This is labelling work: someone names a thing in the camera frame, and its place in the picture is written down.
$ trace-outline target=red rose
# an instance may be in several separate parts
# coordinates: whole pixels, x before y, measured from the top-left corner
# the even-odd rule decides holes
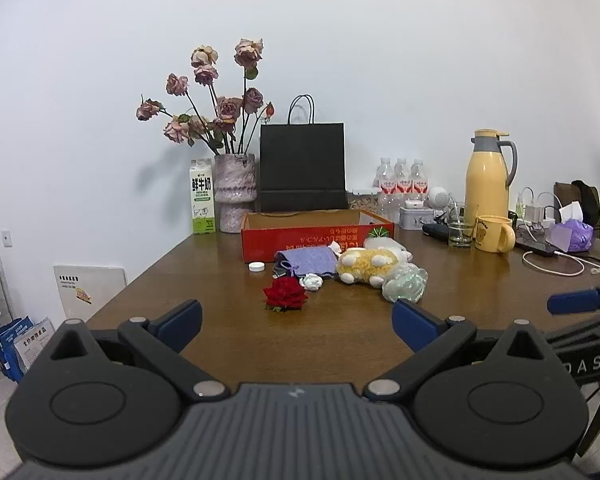
[[[298,283],[297,278],[282,276],[273,280],[269,288],[262,289],[267,296],[269,306],[282,308],[302,308],[302,304],[308,299],[304,288]]]

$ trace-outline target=brown tabletop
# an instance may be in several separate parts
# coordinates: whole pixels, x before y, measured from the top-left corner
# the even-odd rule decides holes
[[[480,328],[504,328],[515,318],[551,330],[585,315],[552,317],[551,294],[600,285],[600,274],[564,278],[522,263],[522,252],[483,253],[449,248],[418,231],[397,239],[427,269],[429,283],[419,305],[444,319],[467,317]],[[600,258],[600,240],[590,252]],[[561,272],[578,270],[565,258],[531,256]],[[242,262],[239,235],[190,236],[133,280],[88,323],[115,328],[132,316],[155,319],[190,298],[204,310],[202,332],[182,355],[227,385],[261,382],[367,381],[411,354],[394,334],[391,304],[368,285],[326,280],[300,311],[265,309],[271,264],[253,273]]]

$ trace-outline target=yellow thermos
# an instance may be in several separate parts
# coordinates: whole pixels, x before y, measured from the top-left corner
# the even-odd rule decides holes
[[[464,197],[464,217],[470,224],[481,215],[507,217],[509,211],[509,186],[518,168],[518,150],[510,140],[500,140],[508,136],[496,130],[477,130],[474,152],[466,170],[466,190]],[[502,156],[501,146],[510,146],[513,151],[511,173]]]

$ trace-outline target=open box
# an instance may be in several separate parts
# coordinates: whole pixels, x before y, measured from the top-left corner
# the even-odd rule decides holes
[[[391,221],[364,210],[248,213],[242,222],[242,257],[245,263],[273,262],[277,251],[333,241],[343,250],[362,247],[374,228],[394,236]]]

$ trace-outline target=marbled pink vase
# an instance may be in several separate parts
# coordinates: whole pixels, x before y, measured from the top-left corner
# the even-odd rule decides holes
[[[254,155],[226,153],[216,155],[216,203],[220,206],[220,230],[239,233],[242,219],[253,211],[258,196],[256,158]]]

